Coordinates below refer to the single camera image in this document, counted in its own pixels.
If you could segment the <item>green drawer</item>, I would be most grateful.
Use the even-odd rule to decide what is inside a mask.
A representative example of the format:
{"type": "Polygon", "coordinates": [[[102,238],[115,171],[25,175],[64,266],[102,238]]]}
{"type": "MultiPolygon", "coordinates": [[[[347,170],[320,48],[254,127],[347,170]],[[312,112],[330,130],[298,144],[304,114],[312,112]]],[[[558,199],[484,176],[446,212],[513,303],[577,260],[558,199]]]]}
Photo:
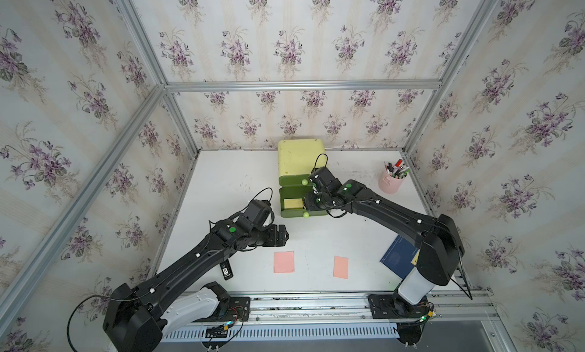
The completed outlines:
{"type": "Polygon", "coordinates": [[[297,186],[311,186],[309,174],[300,175],[282,175],[279,178],[279,185],[281,187],[297,187],[297,186]]]}
{"type": "Polygon", "coordinates": [[[307,210],[304,205],[306,195],[312,195],[313,190],[309,186],[282,187],[280,194],[280,216],[283,218],[309,218],[311,216],[325,216],[324,210],[307,210]]]}

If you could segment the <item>large pink sticky note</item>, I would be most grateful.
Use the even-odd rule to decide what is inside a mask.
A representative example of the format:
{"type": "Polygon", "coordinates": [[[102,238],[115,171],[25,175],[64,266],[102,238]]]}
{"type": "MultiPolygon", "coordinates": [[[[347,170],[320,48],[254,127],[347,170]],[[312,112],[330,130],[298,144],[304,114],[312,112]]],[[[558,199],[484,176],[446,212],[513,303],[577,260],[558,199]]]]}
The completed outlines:
{"type": "Polygon", "coordinates": [[[295,271],[294,252],[276,252],[274,253],[274,273],[288,274],[295,271]]]}

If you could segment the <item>green top drawer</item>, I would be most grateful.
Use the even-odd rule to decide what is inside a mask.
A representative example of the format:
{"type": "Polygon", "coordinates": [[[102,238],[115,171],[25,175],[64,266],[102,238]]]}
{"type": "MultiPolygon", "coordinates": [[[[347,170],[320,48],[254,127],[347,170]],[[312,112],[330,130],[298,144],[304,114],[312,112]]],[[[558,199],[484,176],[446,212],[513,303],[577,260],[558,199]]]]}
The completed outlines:
{"type": "Polygon", "coordinates": [[[279,185],[281,187],[297,187],[297,186],[311,186],[309,174],[300,175],[282,175],[279,178],[279,185]]]}

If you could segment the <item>small pink sticky note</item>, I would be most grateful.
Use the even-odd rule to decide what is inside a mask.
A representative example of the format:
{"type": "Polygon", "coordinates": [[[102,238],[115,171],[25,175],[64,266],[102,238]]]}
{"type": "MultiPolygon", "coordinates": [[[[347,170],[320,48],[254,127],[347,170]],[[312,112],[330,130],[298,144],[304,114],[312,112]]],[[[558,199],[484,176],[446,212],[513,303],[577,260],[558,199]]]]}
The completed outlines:
{"type": "Polygon", "coordinates": [[[333,277],[348,279],[349,277],[349,259],[346,257],[334,257],[333,277]]]}

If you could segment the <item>yellow sticky note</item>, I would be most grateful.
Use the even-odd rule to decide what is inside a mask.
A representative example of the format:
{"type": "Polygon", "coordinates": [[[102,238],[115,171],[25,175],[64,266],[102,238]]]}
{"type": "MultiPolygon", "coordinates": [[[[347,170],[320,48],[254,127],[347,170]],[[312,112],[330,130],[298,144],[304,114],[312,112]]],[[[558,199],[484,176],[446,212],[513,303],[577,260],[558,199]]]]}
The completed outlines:
{"type": "Polygon", "coordinates": [[[284,206],[285,210],[302,209],[304,207],[303,199],[301,199],[301,198],[286,198],[283,201],[283,206],[284,206]]]}

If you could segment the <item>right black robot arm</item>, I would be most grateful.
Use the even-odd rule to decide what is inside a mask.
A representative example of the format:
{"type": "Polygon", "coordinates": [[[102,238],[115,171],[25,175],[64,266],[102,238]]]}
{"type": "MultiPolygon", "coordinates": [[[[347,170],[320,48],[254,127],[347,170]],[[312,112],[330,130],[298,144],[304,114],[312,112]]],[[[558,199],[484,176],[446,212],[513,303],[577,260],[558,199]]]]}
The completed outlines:
{"type": "Polygon", "coordinates": [[[361,216],[390,229],[418,249],[417,264],[392,295],[396,306],[417,306],[436,286],[451,282],[465,254],[451,217],[410,210],[353,179],[341,182],[320,159],[327,160],[328,156],[317,155],[309,172],[307,182],[312,191],[303,198],[306,212],[324,211],[335,219],[349,214],[361,216]]]}

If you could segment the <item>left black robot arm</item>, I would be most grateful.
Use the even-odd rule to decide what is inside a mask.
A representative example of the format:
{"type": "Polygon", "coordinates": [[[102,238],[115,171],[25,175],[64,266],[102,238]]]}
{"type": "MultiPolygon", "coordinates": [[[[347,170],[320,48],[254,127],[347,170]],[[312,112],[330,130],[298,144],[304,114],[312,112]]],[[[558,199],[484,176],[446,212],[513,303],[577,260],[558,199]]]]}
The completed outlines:
{"type": "Polygon", "coordinates": [[[116,350],[153,351],[167,333],[213,315],[227,298],[218,283],[205,285],[194,297],[183,292],[237,252],[285,246],[289,233],[274,221],[271,203],[254,198],[233,215],[211,222],[204,238],[163,271],[98,296],[107,303],[103,330],[116,350]]]}

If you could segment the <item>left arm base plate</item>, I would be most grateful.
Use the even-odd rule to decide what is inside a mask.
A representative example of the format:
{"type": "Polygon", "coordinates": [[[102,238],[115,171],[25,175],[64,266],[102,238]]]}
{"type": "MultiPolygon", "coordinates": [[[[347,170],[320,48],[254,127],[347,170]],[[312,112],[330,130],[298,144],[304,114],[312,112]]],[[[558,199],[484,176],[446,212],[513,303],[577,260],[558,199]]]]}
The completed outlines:
{"type": "Polygon", "coordinates": [[[247,322],[250,311],[250,297],[230,297],[229,300],[221,301],[211,316],[195,319],[193,322],[247,322]]]}

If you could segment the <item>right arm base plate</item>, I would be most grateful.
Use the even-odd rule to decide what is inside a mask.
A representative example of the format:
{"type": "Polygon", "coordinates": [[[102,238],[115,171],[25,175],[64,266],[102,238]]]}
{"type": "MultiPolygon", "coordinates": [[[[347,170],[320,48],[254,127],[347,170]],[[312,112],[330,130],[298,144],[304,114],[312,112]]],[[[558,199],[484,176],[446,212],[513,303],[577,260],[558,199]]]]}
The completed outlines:
{"type": "Polygon", "coordinates": [[[426,320],[434,313],[434,304],[426,297],[411,305],[397,293],[370,294],[367,297],[374,319],[416,319],[426,320]]]}

